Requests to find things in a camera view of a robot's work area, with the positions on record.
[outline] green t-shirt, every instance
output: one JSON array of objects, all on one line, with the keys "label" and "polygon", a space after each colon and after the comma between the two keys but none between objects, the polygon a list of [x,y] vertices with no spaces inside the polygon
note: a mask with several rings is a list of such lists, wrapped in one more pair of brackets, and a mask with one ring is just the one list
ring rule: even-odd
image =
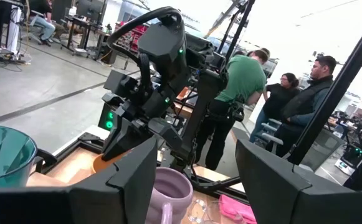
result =
[{"label": "green t-shirt", "polygon": [[260,63],[250,57],[236,55],[227,64],[229,81],[224,90],[216,97],[223,102],[232,101],[242,95],[246,101],[255,91],[262,91],[267,78]]}]

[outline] man in black vest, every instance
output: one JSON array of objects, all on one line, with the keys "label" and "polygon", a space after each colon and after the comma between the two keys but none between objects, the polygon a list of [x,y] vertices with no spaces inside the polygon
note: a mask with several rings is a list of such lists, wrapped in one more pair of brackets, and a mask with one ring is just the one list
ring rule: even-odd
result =
[{"label": "man in black vest", "polygon": [[[282,110],[283,124],[275,132],[274,136],[283,141],[283,146],[277,146],[276,155],[283,157],[295,144],[310,122],[314,113],[328,93],[330,85],[333,83],[333,71],[336,67],[336,60],[332,56],[318,57],[311,69],[310,86],[301,91],[300,94],[291,99]],[[266,150],[272,151],[273,142],[270,142]],[[288,161],[298,164],[296,158],[298,151],[293,151]]]}]

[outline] woman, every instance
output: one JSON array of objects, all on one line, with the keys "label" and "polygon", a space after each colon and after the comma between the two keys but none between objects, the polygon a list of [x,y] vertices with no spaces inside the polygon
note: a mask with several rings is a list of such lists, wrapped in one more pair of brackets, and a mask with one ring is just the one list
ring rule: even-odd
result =
[{"label": "woman", "polygon": [[263,92],[265,104],[262,107],[257,121],[255,122],[254,130],[250,135],[250,142],[255,142],[255,137],[262,128],[261,124],[268,122],[269,118],[279,120],[280,110],[297,94],[300,93],[298,87],[298,79],[292,73],[286,73],[282,75],[280,84],[267,85]]}]

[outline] teal bowl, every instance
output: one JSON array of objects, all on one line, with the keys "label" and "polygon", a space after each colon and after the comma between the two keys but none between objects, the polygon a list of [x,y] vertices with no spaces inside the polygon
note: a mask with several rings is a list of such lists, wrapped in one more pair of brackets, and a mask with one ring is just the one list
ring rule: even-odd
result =
[{"label": "teal bowl", "polygon": [[26,186],[37,150],[28,135],[0,126],[0,187]]}]

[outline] workbench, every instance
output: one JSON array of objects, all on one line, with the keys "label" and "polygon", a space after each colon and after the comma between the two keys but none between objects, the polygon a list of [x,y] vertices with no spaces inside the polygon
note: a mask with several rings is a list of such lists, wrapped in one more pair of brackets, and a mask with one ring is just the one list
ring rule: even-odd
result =
[{"label": "workbench", "polygon": [[[56,150],[53,155],[59,156],[63,153],[64,150],[69,148],[73,144],[73,142],[77,141],[79,137],[81,137],[84,133],[90,133],[94,136],[98,136],[100,139],[104,140],[108,137],[109,131],[106,131],[98,126],[91,126],[87,128],[84,132],[80,133],[78,136],[64,144],[61,148]],[[163,159],[163,155],[161,150],[158,151],[157,160],[161,161]],[[91,164],[93,159],[97,156],[96,153],[92,151],[88,151],[83,149],[82,147],[78,147],[75,149],[73,153],[68,155],[65,159],[59,162],[51,171],[49,171],[46,175],[35,172],[35,167],[29,177],[27,186],[35,187],[35,186],[44,186],[44,187],[55,187],[55,186],[66,186],[75,184],[88,176],[92,175]],[[201,177],[205,177],[207,179],[211,179],[213,181],[225,180],[229,177],[214,172],[212,170],[206,169],[201,166],[194,166],[194,169],[197,175]],[[231,188],[236,189],[238,191],[244,192],[244,188],[242,184],[233,185]],[[195,200],[203,200],[206,203],[217,201],[216,198],[202,194],[200,192],[194,191],[193,201]],[[189,207],[189,211],[193,214],[194,217],[201,217],[203,211],[199,207],[194,207],[193,210]],[[189,218],[185,216],[181,222],[182,224],[192,223],[189,221]]]}]

